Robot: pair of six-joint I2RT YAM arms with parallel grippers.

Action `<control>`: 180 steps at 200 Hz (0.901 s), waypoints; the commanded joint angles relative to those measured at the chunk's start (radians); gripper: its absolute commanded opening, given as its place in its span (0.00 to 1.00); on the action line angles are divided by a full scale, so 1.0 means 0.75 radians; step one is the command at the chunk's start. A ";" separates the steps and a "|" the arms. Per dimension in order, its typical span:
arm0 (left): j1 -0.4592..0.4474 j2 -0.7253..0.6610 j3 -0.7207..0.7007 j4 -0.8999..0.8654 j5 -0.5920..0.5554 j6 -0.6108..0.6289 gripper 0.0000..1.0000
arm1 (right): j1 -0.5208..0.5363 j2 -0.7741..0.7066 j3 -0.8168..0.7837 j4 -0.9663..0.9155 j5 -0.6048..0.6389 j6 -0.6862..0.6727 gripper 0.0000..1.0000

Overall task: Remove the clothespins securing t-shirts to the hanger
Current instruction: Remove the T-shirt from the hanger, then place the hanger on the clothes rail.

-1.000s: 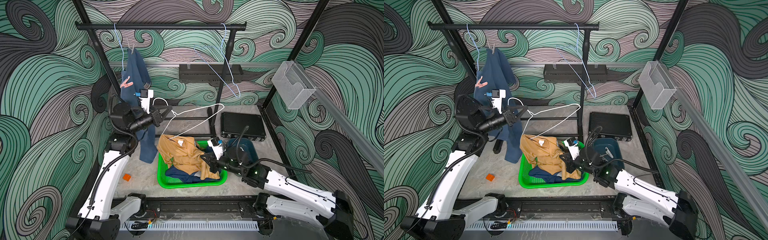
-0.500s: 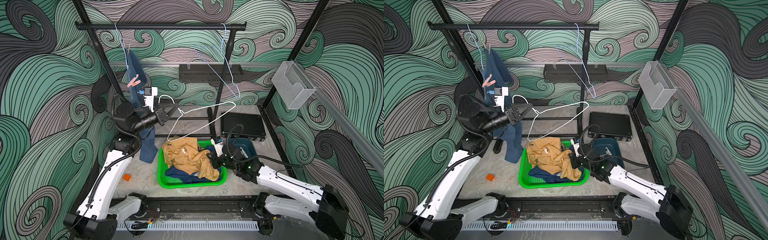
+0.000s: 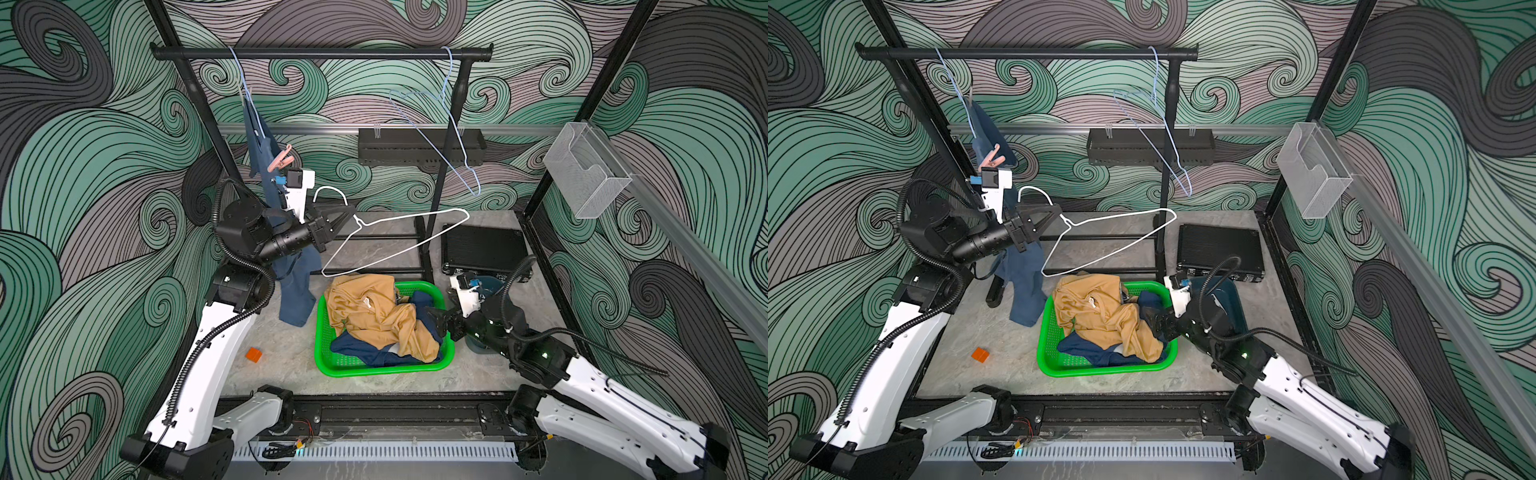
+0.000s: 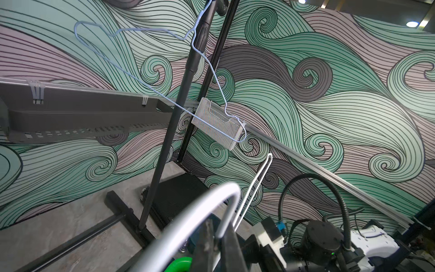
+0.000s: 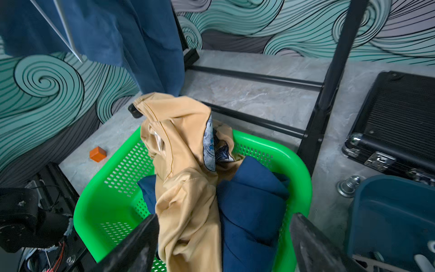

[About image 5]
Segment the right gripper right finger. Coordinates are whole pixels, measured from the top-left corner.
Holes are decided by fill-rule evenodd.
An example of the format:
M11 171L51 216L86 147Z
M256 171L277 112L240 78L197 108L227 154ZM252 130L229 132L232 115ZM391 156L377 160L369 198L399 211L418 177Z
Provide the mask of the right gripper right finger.
M365 271L301 213L292 215L290 234L297 265L301 272Z

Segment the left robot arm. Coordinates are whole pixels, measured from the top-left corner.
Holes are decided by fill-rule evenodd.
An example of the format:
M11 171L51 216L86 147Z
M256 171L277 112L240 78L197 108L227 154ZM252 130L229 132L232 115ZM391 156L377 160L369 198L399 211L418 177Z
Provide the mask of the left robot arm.
M6 252L50 248L66 236L70 217L45 211L38 202L33 189L1 189L1 248Z

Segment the tan cartoon print t-shirt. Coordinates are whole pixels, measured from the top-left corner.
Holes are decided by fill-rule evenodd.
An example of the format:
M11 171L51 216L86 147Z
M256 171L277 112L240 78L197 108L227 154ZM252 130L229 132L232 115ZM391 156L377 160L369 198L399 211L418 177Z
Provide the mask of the tan cartoon print t-shirt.
M140 137L154 164L158 254L170 272L219 272L222 238L216 187L243 157L232 129L187 96L151 93L134 101Z

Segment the navy Mickey print t-shirt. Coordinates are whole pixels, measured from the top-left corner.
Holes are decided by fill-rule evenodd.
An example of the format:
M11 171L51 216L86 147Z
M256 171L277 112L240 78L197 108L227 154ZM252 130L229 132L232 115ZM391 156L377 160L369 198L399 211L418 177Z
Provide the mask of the navy Mickey print t-shirt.
M139 181L151 214L156 214L156 175ZM279 229L289 197L285 177L253 157L243 158L233 178L216 187L221 224L220 272L267 272L275 258Z

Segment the slate blue t-shirt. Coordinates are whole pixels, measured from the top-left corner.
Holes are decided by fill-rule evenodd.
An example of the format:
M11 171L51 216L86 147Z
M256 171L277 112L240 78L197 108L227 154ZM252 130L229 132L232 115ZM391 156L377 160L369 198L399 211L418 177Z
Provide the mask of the slate blue t-shirt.
M144 94L179 95L184 56L170 1L2 1L1 38L13 57L68 51L126 69Z

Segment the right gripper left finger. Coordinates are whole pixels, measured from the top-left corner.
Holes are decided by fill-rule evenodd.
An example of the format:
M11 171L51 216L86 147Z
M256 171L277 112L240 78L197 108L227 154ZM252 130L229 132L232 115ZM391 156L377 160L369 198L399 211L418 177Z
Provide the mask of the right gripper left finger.
M92 271L150 272L156 256L158 234L157 215L149 215Z

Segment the white clothespin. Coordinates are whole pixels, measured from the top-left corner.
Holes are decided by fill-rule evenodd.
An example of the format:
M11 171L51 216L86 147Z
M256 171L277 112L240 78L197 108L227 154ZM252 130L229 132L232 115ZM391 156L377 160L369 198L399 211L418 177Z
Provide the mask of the white clothespin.
M435 253L435 241L430 240L427 243L430 252ZM421 272L435 272L435 265L424 255L414 255L414 260L417 263Z

